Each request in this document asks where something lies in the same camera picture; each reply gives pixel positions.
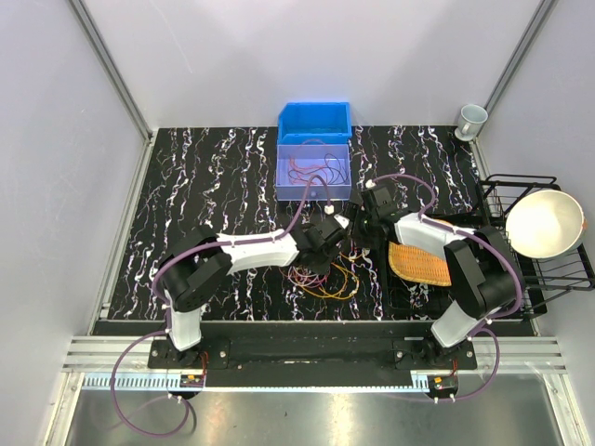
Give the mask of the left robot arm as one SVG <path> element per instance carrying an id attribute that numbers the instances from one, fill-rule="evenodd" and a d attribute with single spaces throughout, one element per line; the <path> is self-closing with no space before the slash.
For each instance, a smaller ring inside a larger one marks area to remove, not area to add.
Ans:
<path id="1" fill-rule="evenodd" d="M 217 234 L 197 229 L 171 248 L 162 261 L 152 291 L 166 304 L 168 357 L 179 367 L 200 359 L 203 307 L 228 276 L 249 269 L 302 267 L 325 275 L 348 236 L 350 221 L 328 216 L 312 227 L 299 225 L 266 234 Z"/>

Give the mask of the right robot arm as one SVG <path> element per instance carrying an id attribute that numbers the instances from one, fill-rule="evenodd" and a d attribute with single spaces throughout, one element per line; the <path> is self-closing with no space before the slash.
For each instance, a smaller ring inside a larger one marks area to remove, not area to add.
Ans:
<path id="1" fill-rule="evenodd" d="M 437 262 L 445 271 L 452 302 L 432 323 L 430 340 L 422 345 L 430 367 L 446 366 L 456 355 L 455 346 L 522 303 L 525 282 L 494 227 L 461 228 L 419 211 L 400 210 L 381 186 L 353 190 L 345 215 L 351 238 L 374 253 L 382 278 L 388 277 L 392 245 L 412 248 L 425 267 Z"/>

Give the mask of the woven orange bamboo mat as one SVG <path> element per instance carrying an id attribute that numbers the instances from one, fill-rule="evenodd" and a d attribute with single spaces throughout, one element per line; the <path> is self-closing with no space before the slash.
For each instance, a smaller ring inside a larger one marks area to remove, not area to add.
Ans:
<path id="1" fill-rule="evenodd" d="M 392 272 L 403 280 L 441 287 L 452 285 L 446 261 L 414 246 L 389 243 L 388 261 Z"/>

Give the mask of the black plastic tray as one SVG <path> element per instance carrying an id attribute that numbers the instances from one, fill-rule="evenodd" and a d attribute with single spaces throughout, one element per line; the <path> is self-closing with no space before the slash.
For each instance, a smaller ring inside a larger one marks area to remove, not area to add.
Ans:
<path id="1" fill-rule="evenodd" d="M 389 305 L 400 320 L 434 320 L 441 316 L 453 302 L 450 287 L 409 282 L 390 269 L 386 249 L 387 285 Z"/>

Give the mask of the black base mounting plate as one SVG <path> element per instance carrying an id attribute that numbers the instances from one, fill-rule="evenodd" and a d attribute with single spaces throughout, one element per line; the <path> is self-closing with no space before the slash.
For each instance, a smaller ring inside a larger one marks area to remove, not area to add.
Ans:
<path id="1" fill-rule="evenodd" d="M 198 346 L 152 341 L 151 369 L 206 368 L 211 387 L 397 387 L 412 372 L 466 372 L 471 342 L 442 349 L 426 321 L 206 321 Z"/>

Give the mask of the lavender plastic tray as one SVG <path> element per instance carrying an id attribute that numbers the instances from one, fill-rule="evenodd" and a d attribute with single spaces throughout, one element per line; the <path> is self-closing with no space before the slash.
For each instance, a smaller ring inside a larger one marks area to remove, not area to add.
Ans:
<path id="1" fill-rule="evenodd" d="M 275 190 L 279 202 L 347 201 L 351 192 L 350 146 L 348 144 L 298 144 L 277 146 Z"/>

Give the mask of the blue plastic bin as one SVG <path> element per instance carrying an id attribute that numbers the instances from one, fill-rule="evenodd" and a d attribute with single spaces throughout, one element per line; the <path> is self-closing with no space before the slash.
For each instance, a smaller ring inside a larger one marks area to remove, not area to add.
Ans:
<path id="1" fill-rule="evenodd" d="M 278 116 L 279 144 L 320 139 L 344 144 L 352 136 L 348 102 L 288 102 Z"/>

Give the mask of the white ceramic mug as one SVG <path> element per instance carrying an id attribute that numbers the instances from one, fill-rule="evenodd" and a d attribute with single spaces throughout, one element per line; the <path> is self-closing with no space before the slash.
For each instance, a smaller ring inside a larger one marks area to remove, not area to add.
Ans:
<path id="1" fill-rule="evenodd" d="M 477 137 L 489 114 L 479 105 L 467 104 L 460 110 L 455 136 L 461 141 L 471 141 Z"/>

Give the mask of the large white bowl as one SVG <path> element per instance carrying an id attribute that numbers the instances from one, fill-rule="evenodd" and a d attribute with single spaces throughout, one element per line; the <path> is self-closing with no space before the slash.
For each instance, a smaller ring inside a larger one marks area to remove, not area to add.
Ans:
<path id="1" fill-rule="evenodd" d="M 539 190 L 512 206 L 505 231 L 518 254 L 551 259 L 576 249 L 587 227 L 583 208 L 573 196 L 560 190 Z"/>

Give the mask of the aluminium frame rail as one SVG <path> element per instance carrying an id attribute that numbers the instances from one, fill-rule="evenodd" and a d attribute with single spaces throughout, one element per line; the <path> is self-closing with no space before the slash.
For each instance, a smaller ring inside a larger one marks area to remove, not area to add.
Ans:
<path id="1" fill-rule="evenodd" d="M 76 336 L 72 339 L 62 365 L 64 373 L 110 374 L 112 366 L 122 352 L 135 339 L 131 336 Z M 565 374 L 566 368 L 558 343 L 553 337 L 505 337 L 498 340 L 501 374 Z M 198 374 L 200 368 L 151 369 L 151 341 L 145 340 L 133 347 L 118 368 L 120 374 Z M 476 365 L 465 370 L 463 362 L 457 366 L 457 374 L 477 374 L 487 377 L 494 368 L 495 344 L 490 337 L 473 339 L 473 359 Z"/>

